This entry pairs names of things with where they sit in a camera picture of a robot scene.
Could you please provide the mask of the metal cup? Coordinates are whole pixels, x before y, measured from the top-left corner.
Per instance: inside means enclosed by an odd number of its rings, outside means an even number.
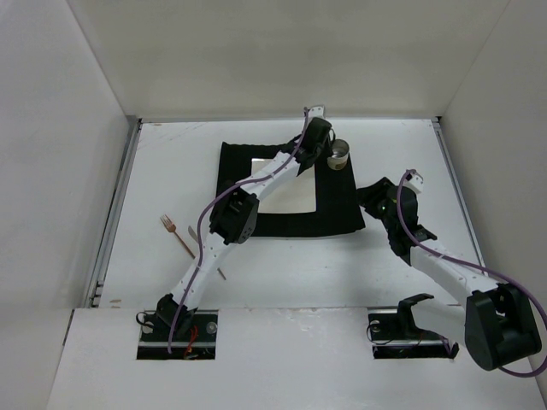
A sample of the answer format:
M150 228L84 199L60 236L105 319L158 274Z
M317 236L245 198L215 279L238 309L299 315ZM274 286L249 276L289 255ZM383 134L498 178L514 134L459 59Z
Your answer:
M349 144L343 139L336 139L332 143L332 153L327 157L327 165L333 171L340 171L346 166L349 154Z

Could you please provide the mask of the black cloth placemat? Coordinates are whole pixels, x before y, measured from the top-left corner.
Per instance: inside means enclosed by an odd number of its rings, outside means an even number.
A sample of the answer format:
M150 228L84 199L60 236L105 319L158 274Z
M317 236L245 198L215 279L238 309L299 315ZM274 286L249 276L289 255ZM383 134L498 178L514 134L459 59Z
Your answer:
M229 181L251 175L251 160L272 159L278 145L221 145L216 192L226 190ZM332 170L322 155L315 163L315 205L313 213L257 215L253 237L315 238L349 234L365 227L358 204L351 162L340 171Z

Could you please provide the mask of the white square plate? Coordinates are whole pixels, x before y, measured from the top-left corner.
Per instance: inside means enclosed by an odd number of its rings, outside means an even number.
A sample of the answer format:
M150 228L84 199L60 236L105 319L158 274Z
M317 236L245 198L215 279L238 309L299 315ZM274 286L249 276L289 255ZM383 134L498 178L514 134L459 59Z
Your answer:
M252 159L251 176L253 184L243 189L256 194L260 214L305 214L316 210L315 167L300 171L300 165L291 159L280 169L286 158L272 160Z

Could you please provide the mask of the silver knife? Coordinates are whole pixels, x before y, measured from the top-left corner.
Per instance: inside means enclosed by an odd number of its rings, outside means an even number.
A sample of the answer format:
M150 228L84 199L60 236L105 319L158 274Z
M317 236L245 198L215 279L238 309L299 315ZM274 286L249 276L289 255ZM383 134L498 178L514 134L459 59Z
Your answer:
M196 243L198 243L198 236L197 236L197 233L196 233L196 231L193 229L193 227L192 227L191 225L188 226L187 231L188 231L189 235L191 236L191 238L192 238ZM217 269L217 272L220 274L220 276L221 276L224 280L226 280L226 275L225 275L225 273L224 273L220 268Z

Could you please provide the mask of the copper fork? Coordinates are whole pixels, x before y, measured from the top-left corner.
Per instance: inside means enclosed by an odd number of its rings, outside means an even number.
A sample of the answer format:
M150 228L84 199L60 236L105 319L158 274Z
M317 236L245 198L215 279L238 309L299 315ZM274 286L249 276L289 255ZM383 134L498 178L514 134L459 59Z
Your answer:
M179 235L179 233L177 232L177 228L176 228L176 225L173 223L173 221L166 215L162 215L160 217L160 221L162 222L163 226L165 227L165 229L174 235L174 237L178 240L178 242L180 243L180 245L183 247L183 249L187 252L187 254L191 257L191 258L194 258L195 255L194 253L191 251L190 247L185 243L185 241L183 240L183 238Z

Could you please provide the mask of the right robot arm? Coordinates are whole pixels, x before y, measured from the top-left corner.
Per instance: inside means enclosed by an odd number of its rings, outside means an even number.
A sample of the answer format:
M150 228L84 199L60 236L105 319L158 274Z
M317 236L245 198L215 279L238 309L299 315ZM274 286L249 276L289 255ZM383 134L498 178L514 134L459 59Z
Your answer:
M438 336L452 353L465 347L486 371L537 354L541 336L534 318L545 311L532 294L487 268L461 261L420 224L417 195L422 177L407 171L398 184L382 178L361 188L357 201L381 221L391 251L409 267L426 274L455 300L451 306L422 293L407 297L380 324L379 338L392 342L426 334Z

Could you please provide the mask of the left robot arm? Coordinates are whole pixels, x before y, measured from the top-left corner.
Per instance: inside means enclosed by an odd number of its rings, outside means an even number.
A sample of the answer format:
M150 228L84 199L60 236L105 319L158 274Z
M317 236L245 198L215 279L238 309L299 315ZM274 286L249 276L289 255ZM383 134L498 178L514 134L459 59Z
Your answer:
M202 211L197 222L198 254L181 280L156 305L156 317L172 333L186 331L209 279L226 256L256 228L260 202L311 168L331 146L332 125L321 117L304 122L301 135L246 179L230 183Z

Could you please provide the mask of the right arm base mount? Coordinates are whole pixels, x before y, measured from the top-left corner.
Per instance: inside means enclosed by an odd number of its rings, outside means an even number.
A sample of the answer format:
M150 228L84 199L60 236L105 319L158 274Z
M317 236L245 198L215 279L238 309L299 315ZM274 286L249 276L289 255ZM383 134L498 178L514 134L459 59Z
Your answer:
M432 295L422 293L401 300L396 307L368 311L366 333L376 360L454 360L457 357L458 343L415 324L411 308L430 300L434 301Z

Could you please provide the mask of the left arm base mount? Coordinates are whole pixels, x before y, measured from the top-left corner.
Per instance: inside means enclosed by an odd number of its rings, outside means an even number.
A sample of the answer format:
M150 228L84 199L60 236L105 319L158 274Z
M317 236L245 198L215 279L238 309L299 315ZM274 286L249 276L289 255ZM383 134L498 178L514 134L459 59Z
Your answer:
M136 321L140 326L138 360L214 360L219 312L197 311L190 327L175 332L168 352L170 327L159 320L152 311L139 312Z

